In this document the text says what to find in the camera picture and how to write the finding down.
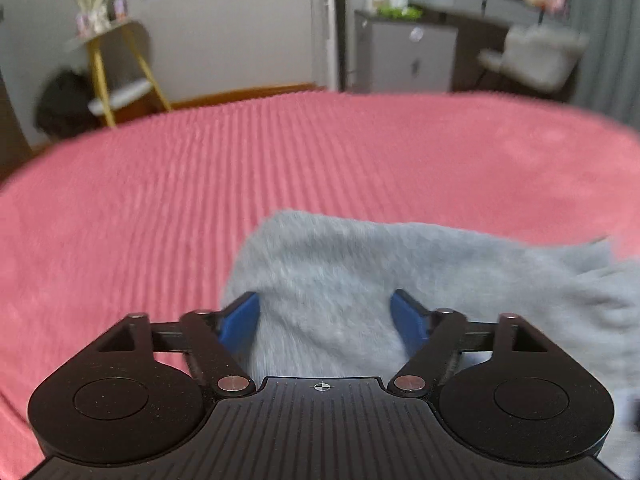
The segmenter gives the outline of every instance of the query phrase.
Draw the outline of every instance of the gray curtain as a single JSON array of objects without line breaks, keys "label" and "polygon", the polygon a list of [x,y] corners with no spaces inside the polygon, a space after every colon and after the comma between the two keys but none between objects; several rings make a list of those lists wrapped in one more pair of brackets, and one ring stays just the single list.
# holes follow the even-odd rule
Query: gray curtain
[{"label": "gray curtain", "polygon": [[640,0],[570,0],[569,26],[591,38],[570,102],[640,130]]}]

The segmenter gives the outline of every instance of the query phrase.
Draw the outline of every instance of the gray towel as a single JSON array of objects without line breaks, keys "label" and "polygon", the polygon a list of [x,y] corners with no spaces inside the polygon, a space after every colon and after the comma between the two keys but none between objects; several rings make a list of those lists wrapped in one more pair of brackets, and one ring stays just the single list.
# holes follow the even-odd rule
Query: gray towel
[{"label": "gray towel", "polygon": [[[254,290],[262,309],[241,364],[257,383],[267,375],[386,383],[407,359],[389,313],[396,288],[471,320],[521,314],[613,393],[630,397],[640,386],[640,265],[614,261],[606,240],[536,248],[437,225],[302,212],[267,220],[239,253],[224,302]],[[616,409],[623,415],[600,458],[637,480],[640,436],[628,410]]]}]

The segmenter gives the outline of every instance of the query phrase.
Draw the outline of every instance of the black gripper base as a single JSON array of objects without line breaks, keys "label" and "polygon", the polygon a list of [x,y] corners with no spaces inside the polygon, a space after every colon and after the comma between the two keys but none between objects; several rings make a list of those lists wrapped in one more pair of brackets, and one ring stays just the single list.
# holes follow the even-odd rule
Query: black gripper base
[{"label": "black gripper base", "polygon": [[203,428],[164,456],[118,467],[49,458],[29,480],[614,480],[593,458],[533,468],[462,446],[420,399],[377,379],[269,378],[221,400]]}]

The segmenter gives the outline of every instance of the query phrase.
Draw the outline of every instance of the metal rivet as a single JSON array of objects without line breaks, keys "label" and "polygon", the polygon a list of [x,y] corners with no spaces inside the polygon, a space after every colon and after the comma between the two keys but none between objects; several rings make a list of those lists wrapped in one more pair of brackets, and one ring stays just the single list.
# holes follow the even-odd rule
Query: metal rivet
[{"label": "metal rivet", "polygon": [[402,375],[396,378],[394,384],[397,388],[406,392],[416,392],[427,385],[422,377],[416,375]]},{"label": "metal rivet", "polygon": [[218,387],[226,392],[241,392],[249,385],[244,377],[228,375],[218,381]]}]

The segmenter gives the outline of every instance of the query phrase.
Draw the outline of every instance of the bed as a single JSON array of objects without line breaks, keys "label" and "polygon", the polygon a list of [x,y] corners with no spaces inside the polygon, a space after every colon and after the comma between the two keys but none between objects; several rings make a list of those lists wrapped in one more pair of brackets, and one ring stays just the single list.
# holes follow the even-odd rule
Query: bed
[{"label": "bed", "polygon": [[640,254],[640,146],[591,114],[498,94],[289,94],[66,142],[0,190],[0,478],[42,458],[33,389],[132,311],[219,308],[271,213],[436,222]]}]

